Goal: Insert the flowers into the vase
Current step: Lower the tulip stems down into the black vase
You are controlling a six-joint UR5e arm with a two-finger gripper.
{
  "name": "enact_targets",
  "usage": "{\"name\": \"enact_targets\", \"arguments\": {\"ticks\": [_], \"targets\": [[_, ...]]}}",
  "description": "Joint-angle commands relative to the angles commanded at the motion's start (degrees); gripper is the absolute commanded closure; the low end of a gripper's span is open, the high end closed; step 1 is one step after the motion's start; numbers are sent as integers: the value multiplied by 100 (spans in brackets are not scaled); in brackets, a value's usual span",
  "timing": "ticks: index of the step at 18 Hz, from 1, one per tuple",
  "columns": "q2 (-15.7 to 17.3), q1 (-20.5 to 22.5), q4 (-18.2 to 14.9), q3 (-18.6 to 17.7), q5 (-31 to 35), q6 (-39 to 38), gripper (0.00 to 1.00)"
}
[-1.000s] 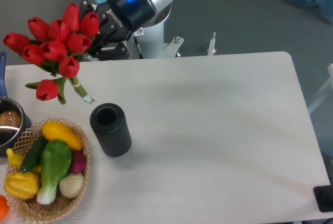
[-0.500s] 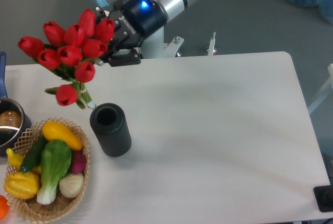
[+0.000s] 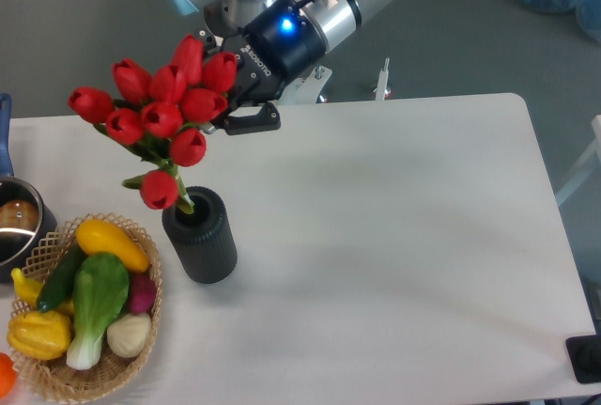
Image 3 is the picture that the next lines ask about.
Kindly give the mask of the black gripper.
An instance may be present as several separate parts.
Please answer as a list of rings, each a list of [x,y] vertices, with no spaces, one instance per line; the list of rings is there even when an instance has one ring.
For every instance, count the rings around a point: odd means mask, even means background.
[[[238,71],[229,92],[232,104],[261,103],[253,115],[236,116],[225,112],[204,126],[205,134],[224,131],[243,135],[276,131],[281,118],[271,100],[281,97],[284,89],[326,51],[325,41],[303,8],[314,0],[277,0],[248,23],[235,36],[223,41],[206,28],[194,31],[203,44],[204,55],[221,50],[231,53]]]

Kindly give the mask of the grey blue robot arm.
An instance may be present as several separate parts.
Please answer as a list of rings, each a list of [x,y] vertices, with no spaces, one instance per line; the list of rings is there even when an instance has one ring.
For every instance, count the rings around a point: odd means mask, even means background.
[[[238,73],[229,103],[202,132],[273,131],[280,104],[321,102],[331,70],[321,64],[392,0],[171,0],[183,15],[200,12],[195,37],[208,56],[231,52]]]

